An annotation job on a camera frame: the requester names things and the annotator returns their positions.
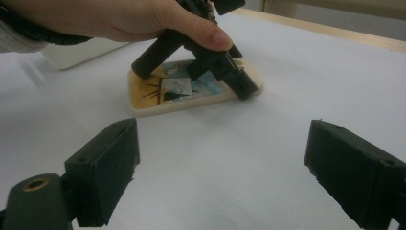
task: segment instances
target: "black stand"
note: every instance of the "black stand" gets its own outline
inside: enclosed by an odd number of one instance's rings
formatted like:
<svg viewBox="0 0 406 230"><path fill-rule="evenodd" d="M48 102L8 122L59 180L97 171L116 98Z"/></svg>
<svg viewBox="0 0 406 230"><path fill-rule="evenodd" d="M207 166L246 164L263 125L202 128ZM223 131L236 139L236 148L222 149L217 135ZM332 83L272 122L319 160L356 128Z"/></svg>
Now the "black stand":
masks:
<svg viewBox="0 0 406 230"><path fill-rule="evenodd" d="M2 230L69 230L107 224L140 163L137 124L123 120L104 129L65 162L66 173L41 174L14 186Z"/></svg>
<svg viewBox="0 0 406 230"><path fill-rule="evenodd" d="M208 0L177 0L183 8L200 17L214 19L213 9ZM214 0L214 5L219 14L224 14L239 8L245 4L244 0L222 1ZM146 79L160 64L172 55L182 45L190 50L196 60L187 67L191 79L196 80L207 71L211 71L218 81L224 81L240 99L249 98L258 90L251 78L243 69L238 69L233 58L241 58L242 54L236 46L230 51L216 52L208 50L184 34L174 30L166 30L164 33L131 65L134 73L140 78Z"/></svg>
<svg viewBox="0 0 406 230"><path fill-rule="evenodd" d="M406 164L350 131L312 121L304 163L361 228L406 226Z"/></svg>

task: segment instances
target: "finger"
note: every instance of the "finger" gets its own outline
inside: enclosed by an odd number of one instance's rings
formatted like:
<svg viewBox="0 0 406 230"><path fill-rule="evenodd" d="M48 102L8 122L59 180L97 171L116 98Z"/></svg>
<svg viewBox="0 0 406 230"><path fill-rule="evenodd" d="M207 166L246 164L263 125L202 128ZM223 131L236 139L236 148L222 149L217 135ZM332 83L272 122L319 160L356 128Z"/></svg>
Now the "finger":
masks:
<svg viewBox="0 0 406 230"><path fill-rule="evenodd" d="M188 36L203 47L216 51L229 50L232 39L215 23L186 11L180 5L169 11L168 27Z"/></svg>
<svg viewBox="0 0 406 230"><path fill-rule="evenodd" d="M106 36L106 38L119 42L137 42L151 40L153 38L158 37L161 33L162 31L153 33L131 33L118 29L113 29L110 30L110 33L109 35Z"/></svg>

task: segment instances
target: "white table surface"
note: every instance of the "white table surface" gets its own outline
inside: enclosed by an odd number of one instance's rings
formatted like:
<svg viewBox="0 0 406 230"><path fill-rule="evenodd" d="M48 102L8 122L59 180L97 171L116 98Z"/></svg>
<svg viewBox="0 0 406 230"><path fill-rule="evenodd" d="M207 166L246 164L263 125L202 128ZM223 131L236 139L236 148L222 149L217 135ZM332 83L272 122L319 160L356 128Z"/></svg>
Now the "white table surface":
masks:
<svg viewBox="0 0 406 230"><path fill-rule="evenodd" d="M141 164L103 229L358 229L304 165L310 121L406 161L406 53L234 13L217 20L263 92L137 119ZM69 156L132 117L127 72L150 43L64 71L40 53L0 55L0 208L12 186L63 174Z"/></svg>

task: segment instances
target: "screw hole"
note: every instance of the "screw hole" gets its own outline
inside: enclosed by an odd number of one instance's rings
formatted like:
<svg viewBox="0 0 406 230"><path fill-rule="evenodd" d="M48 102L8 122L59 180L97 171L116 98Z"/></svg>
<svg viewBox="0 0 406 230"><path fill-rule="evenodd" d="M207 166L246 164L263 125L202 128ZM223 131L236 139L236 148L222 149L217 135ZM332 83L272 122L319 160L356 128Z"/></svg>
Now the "screw hole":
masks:
<svg viewBox="0 0 406 230"><path fill-rule="evenodd" d="M40 178L40 179L35 179L33 181L30 181L29 183L27 183L24 188L23 191L24 192L33 192L36 190L40 190L42 188L44 188L45 186L47 186L47 184L50 181L47 178Z"/></svg>

